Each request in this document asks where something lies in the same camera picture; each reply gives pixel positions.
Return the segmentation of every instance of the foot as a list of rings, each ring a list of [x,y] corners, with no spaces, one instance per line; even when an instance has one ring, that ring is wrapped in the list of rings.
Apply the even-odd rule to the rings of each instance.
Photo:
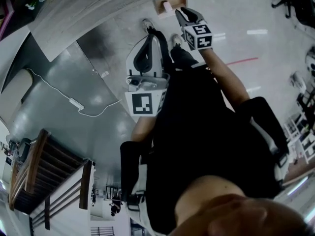
[[[182,41],[182,37],[180,37],[178,34],[175,34],[172,36],[172,43],[173,43],[173,48],[175,46],[181,46],[183,41]]]
[[[145,18],[144,20],[142,20],[142,29],[143,29],[147,34],[149,34],[149,33],[148,33],[148,29],[153,29],[153,30],[155,30],[156,28],[154,27],[153,23],[152,23],[149,19]]]

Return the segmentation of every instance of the white cable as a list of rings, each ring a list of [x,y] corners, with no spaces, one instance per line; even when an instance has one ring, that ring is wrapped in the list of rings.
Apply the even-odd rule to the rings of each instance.
[[[53,87],[52,85],[50,85],[46,80],[44,80],[43,79],[43,77],[41,77],[40,75],[38,75],[38,74],[36,74],[36,73],[34,73],[34,71],[32,70],[32,69],[30,69],[30,68],[26,68],[26,70],[29,70],[29,71],[31,71],[34,75],[36,75],[36,76],[38,76],[38,77],[40,77],[41,79],[42,79],[42,81],[43,82],[45,82],[48,86],[50,86],[51,88],[53,88],[54,90],[57,90],[63,97],[65,97],[65,98],[67,98],[68,100],[71,100],[71,98],[70,97],[68,97],[68,96],[66,96],[65,94],[63,94],[58,88],[56,88],[56,87]],[[112,104],[110,104],[110,105],[108,105],[108,106],[106,106],[106,108],[104,108],[104,110],[100,113],[100,114],[98,114],[97,116],[90,116],[90,115],[87,115],[87,114],[84,114],[84,113],[81,113],[80,112],[80,110],[78,110],[78,113],[79,114],[81,114],[81,115],[83,115],[83,116],[88,116],[88,117],[98,117],[98,116],[100,116],[101,114],[103,114],[104,113],[104,111],[108,108],[108,107],[110,107],[110,106],[113,106],[113,105],[115,105],[115,104],[117,104],[118,102],[121,102],[122,100],[119,100],[119,101],[116,101],[116,102],[114,102],[114,103],[112,103]]]
[[[40,75],[34,73],[34,71],[33,71],[32,69],[26,68],[26,70],[29,70],[29,71],[31,71],[34,75],[40,77],[40,78],[42,79],[42,81],[45,82],[48,86],[50,86],[50,87],[53,88],[54,90],[57,90],[62,96],[66,97],[68,100],[70,100],[70,98],[69,98],[68,96],[66,96],[65,94],[63,94],[58,88],[55,88],[55,87],[53,87],[52,85],[50,85],[47,81],[45,81],[45,80],[43,79],[43,77],[41,77]]]
[[[113,106],[113,105],[115,105],[115,104],[117,104],[118,102],[121,102],[121,101],[122,101],[122,100],[119,100],[119,101],[116,101],[116,102],[114,102],[114,103],[108,105],[108,106],[102,111],[102,113],[98,114],[97,116],[90,116],[90,115],[81,113],[80,110],[78,110],[78,113],[81,114],[81,115],[84,115],[84,116],[88,116],[88,117],[98,117],[98,116],[100,116],[101,114],[103,114],[104,111],[105,111],[108,107]]]

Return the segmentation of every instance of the office chair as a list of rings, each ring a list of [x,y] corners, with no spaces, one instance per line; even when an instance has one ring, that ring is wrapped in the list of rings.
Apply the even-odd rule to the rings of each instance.
[[[277,4],[272,4],[272,7],[277,8],[282,4],[285,4],[288,8],[288,14],[285,15],[286,18],[291,17],[291,6],[294,6],[298,21],[305,26],[315,28],[315,8],[313,0],[281,0]]]

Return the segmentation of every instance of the red line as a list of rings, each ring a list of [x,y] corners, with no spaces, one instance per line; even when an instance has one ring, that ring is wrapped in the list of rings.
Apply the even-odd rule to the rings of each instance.
[[[258,59],[258,58],[243,59],[243,60],[239,60],[239,61],[235,61],[235,62],[228,63],[228,64],[226,64],[226,65],[234,65],[234,64],[243,63],[243,62],[247,62],[247,61],[251,61],[251,60],[256,60],[256,59]]]

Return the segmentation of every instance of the black shirt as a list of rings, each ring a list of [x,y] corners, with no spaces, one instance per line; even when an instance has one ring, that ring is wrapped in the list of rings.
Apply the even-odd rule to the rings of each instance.
[[[249,197],[279,191],[274,160],[261,135],[229,110],[208,71],[171,77],[148,157],[146,200],[152,228],[169,234],[175,205],[199,177],[214,175],[238,185]],[[124,150],[134,145],[122,146]]]

